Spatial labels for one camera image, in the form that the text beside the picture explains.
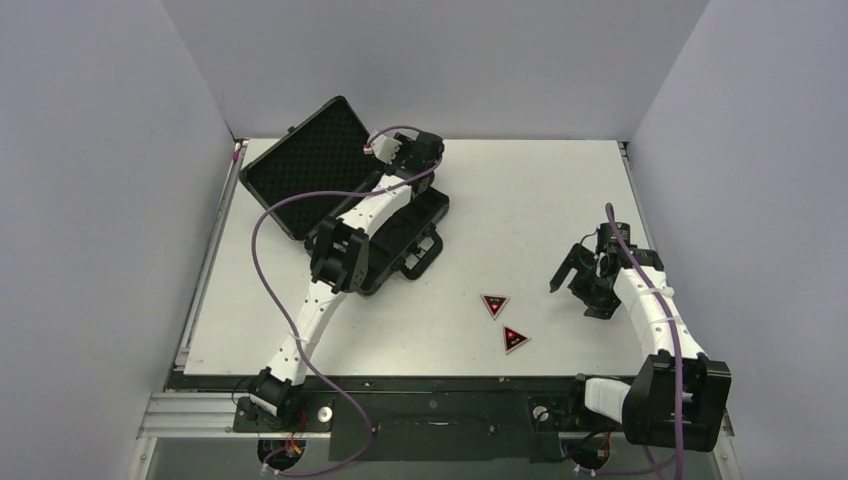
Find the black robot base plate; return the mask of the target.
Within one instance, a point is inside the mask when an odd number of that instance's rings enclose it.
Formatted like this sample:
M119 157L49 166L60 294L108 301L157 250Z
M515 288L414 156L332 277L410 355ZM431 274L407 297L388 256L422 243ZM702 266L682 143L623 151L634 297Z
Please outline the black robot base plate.
M364 461L489 461L525 458L558 462L579 447L593 452L618 425L579 405L575 377L335 376L348 399L310 377L292 412L278 419L246 395L249 376L171 373L169 390L223 393L235 411L226 429L256 434L260 453L318 440L328 458L361 451Z

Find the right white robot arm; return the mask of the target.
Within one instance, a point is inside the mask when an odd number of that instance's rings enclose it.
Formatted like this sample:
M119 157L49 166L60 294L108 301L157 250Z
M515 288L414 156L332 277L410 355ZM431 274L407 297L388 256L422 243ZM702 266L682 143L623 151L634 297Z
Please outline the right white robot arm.
M588 427L602 416L636 445L712 450L732 383L728 365L711 359L694 339L659 254L633 244L629 224L602 223L595 235L592 249L572 246L549 289L566 287L590 318L609 320L624 312L644 362L631 381L580 376L563 402L566 418Z

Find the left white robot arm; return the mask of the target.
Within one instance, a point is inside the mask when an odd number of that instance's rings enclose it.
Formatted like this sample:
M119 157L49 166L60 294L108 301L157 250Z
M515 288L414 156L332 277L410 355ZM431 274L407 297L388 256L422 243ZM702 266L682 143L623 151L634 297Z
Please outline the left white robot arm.
M387 170L371 190L345 192L358 204L319 224L303 305L296 316L282 313L289 336L250 383L249 398L272 429L285 430L297 420L300 389L307 372L317 370L311 355L339 305L365 280L372 235L429 188L441 164L445 149L441 136L417 130L405 145L400 130L387 127L366 141L364 153L384 163ZM403 147L405 155L399 153Z

